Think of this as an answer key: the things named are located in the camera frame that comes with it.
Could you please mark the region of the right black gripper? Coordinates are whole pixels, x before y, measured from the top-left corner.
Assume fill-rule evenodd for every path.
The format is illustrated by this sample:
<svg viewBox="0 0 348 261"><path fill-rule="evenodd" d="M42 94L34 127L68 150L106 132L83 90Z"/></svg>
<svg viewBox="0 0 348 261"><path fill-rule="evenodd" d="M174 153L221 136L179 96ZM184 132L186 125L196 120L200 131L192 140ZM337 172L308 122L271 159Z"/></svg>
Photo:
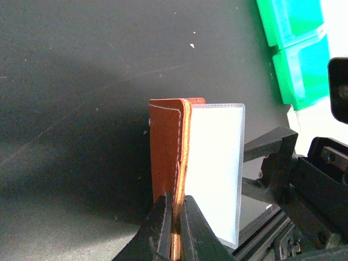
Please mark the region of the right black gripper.
<svg viewBox="0 0 348 261"><path fill-rule="evenodd" d="M244 162L271 155L271 177L243 177L241 193L278 204L320 250L347 245L347 145L317 137L295 156L297 137L277 127L246 143Z"/></svg>

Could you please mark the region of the brown leather card holder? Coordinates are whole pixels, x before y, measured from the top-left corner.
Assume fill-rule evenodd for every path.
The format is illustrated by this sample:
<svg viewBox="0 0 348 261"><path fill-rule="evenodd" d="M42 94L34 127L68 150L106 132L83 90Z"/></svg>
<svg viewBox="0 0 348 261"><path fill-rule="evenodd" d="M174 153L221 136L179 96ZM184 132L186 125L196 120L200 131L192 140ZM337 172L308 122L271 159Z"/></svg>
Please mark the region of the brown leather card holder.
<svg viewBox="0 0 348 261"><path fill-rule="evenodd" d="M153 197L170 192L170 257L184 255L184 198L192 196L218 242L239 240L245 106L203 98L149 101Z"/></svg>

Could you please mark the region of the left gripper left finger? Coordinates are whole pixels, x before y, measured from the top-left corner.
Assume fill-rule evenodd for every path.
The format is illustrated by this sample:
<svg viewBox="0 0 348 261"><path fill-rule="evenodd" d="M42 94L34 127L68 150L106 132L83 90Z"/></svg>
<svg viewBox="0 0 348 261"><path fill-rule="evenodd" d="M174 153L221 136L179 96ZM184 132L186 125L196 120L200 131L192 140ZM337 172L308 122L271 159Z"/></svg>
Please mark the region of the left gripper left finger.
<svg viewBox="0 0 348 261"><path fill-rule="evenodd" d="M114 260L169 260L171 246L172 195L158 197L133 239Z"/></svg>

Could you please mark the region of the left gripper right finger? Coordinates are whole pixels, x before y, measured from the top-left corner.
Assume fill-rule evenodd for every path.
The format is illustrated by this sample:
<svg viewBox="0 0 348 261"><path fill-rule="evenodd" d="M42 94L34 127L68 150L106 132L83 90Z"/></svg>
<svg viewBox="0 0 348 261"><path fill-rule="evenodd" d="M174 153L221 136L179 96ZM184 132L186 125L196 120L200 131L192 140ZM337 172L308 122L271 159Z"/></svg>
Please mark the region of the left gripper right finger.
<svg viewBox="0 0 348 261"><path fill-rule="evenodd" d="M186 196L181 212L181 260L235 260L216 237L192 196Z"/></svg>

